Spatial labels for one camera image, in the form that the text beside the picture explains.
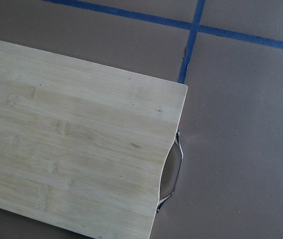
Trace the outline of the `wooden cutting board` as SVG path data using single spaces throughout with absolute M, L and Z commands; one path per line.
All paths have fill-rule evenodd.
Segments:
M 0 41 L 0 208 L 147 239 L 187 86 Z

